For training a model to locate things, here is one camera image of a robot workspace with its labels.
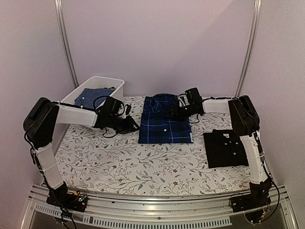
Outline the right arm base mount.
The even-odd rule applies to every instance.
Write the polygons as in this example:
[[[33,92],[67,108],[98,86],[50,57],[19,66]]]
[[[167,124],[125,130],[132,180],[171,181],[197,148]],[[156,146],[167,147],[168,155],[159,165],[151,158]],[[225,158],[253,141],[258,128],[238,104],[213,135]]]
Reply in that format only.
[[[271,200],[267,196],[262,199],[254,199],[251,194],[233,193],[229,198],[228,205],[233,213],[243,212],[245,219],[252,225],[263,222],[270,210]]]

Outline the blue plaid long sleeve shirt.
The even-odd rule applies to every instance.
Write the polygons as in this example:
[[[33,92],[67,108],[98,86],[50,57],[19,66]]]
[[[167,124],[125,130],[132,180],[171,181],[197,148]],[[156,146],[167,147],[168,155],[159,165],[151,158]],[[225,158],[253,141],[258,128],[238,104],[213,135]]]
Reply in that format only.
[[[180,105],[176,95],[157,94],[145,97],[139,130],[139,144],[190,144],[189,120],[167,116],[171,107]]]

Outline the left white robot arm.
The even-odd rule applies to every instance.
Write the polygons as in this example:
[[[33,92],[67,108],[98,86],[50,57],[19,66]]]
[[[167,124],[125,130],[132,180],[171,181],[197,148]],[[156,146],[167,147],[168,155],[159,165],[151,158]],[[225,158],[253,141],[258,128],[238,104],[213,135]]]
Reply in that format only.
[[[38,99],[23,122],[24,139],[30,145],[34,164],[44,177],[50,190],[55,190],[52,199],[60,207],[67,207],[71,197],[63,191],[65,182],[60,175],[55,155],[70,125],[87,128],[112,129],[116,135],[136,132],[140,129],[136,121],[128,114],[131,106],[114,97],[104,96],[98,104],[92,102],[92,108],[83,105],[51,101],[45,97]]]

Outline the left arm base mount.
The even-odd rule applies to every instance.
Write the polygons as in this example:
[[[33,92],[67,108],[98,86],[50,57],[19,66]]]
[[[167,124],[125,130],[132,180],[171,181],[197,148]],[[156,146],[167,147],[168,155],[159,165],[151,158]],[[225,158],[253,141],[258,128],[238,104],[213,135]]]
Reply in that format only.
[[[75,191],[69,193],[65,189],[50,190],[46,203],[67,210],[85,212],[87,207],[87,195]]]

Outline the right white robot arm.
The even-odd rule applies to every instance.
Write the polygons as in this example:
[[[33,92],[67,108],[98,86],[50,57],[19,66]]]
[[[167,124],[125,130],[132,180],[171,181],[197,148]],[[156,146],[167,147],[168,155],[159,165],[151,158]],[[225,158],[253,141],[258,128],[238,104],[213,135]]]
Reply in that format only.
[[[232,130],[243,143],[249,168],[250,190],[246,203],[250,208],[258,207],[269,195],[272,179],[266,171],[264,151],[260,141],[260,119],[247,95],[240,97],[202,98],[197,88],[185,91],[187,104],[180,106],[178,96],[174,105],[166,110],[168,118],[186,120],[192,115],[209,113],[229,114]]]

